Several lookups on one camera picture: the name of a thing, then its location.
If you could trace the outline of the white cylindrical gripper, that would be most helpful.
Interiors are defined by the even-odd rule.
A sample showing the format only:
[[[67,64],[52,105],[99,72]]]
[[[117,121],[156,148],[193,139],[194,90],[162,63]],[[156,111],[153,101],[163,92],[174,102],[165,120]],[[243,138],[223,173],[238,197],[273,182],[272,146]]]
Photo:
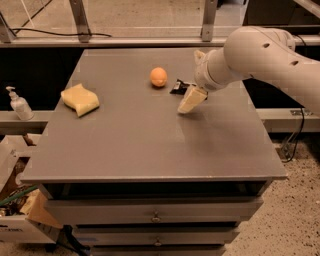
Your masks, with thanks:
[[[221,90],[234,81],[222,49],[211,50],[208,53],[195,50],[194,59],[196,64],[194,79],[199,87],[194,85],[188,87],[178,107],[180,114],[189,113],[205,101],[208,96],[207,91]]]

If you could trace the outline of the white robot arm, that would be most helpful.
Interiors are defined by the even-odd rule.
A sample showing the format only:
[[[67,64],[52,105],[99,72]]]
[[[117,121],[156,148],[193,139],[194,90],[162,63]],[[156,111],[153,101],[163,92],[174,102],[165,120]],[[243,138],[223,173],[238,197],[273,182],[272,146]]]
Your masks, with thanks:
[[[188,87],[178,112],[200,105],[210,91],[232,82],[256,79],[269,83],[320,115],[320,62],[295,52],[294,37],[281,29],[244,26],[233,31],[224,46],[195,51],[195,83]]]

